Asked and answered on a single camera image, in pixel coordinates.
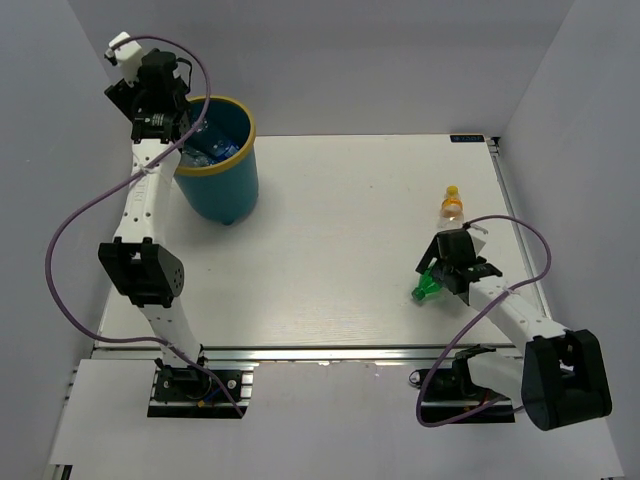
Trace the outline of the green plastic bottle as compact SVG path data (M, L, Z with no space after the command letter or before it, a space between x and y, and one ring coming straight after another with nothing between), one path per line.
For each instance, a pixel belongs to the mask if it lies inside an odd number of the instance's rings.
M412 299L420 304L428 297L437 294L445 287L444 280L445 263L441 260L420 262L416 267L419 279L411 292Z

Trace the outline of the small bottle yellow cap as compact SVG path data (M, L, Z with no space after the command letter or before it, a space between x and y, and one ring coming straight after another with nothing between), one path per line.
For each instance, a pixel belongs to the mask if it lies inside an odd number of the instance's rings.
M446 188L439 210L438 228L440 230L458 229L464 223L464 206L459 189L455 185Z

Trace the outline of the clear bottle blue label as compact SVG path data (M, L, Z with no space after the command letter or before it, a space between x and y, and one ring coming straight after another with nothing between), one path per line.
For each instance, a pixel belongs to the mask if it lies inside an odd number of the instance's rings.
M191 147L182 149L180 166L183 168L205 168L216 165L218 160L215 157L203 153Z
M186 146L200 156L208 158L208 164L216 164L233 157L240 148L219 127L204 119L196 132L186 141Z

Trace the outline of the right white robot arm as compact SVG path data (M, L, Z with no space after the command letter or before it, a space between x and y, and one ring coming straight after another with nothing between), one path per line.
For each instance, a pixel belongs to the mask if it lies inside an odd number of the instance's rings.
M601 346L587 329L545 316L480 256L484 243L466 229L437 233L416 270L488 319L518 350L517 359L477 345L455 354L445 375L428 372L422 389L440 399L472 399L486 390L523 408L542 431L603 418L613 409Z

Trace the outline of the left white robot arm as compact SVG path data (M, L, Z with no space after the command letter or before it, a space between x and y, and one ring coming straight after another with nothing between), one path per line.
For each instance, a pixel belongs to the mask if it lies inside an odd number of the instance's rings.
M182 137L190 128L188 85L177 72L179 58L137 42L111 47L108 59L123 78L107 97L131 121L132 170L122 219L111 241L99 247L99 260L118 293L129 299L161 341L158 364L179 371L177 387L199 399L211 387L211 374L195 365L202 355L180 296L183 263L165 246L166 212L173 177L181 160Z

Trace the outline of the teal bin with yellow rim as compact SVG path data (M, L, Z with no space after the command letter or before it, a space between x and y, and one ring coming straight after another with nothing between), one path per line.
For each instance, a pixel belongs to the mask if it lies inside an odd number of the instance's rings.
M231 225L248 216L259 195L255 157L256 124L250 110L224 96L195 97L191 119L203 109L205 118L226 133L240 148L231 158L205 168L179 166L174 179L189 205L203 218Z

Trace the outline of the blue table corner label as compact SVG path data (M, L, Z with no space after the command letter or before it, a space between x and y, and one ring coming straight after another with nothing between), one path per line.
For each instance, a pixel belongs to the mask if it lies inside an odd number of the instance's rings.
M478 134L451 134L449 136L452 143L484 143L483 135Z

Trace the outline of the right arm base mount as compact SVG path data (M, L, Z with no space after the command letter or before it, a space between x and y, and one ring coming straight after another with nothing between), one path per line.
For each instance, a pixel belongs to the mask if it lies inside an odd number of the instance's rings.
M499 398L500 395L493 390L474 384L468 367L470 358L495 352L494 348L476 345L457 352L449 366L439 367L420 403L422 421L438 423L449 420ZM521 410L522 407L514 408L512 403L503 397L500 402L473 416L458 420L456 424L513 423L516 414Z

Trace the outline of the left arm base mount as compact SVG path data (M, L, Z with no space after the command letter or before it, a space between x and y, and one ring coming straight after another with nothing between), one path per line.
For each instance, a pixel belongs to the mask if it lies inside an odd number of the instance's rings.
M229 395L245 413L251 397L253 372L213 370ZM216 381L199 370L157 368L152 383L148 418L239 419L235 407Z

